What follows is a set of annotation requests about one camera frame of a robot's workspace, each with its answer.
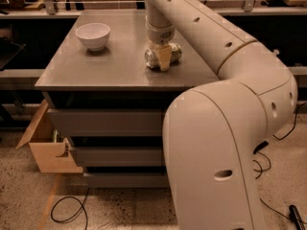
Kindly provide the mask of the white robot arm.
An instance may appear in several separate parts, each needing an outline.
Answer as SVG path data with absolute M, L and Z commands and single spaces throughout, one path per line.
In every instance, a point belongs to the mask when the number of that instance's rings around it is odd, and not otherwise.
M 179 230 L 266 230 L 252 153 L 290 119 L 295 78 L 274 53 L 198 0 L 147 0 L 217 75 L 168 107 L 163 148 Z

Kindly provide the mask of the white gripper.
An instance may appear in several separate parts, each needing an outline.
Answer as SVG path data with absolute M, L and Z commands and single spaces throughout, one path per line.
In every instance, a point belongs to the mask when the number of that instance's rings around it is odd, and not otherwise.
M 146 23 L 147 44 L 150 50 L 157 51 L 158 63 L 161 71 L 170 67 L 172 47 L 169 42 L 175 35 L 175 27 L 155 27 L 149 22 Z

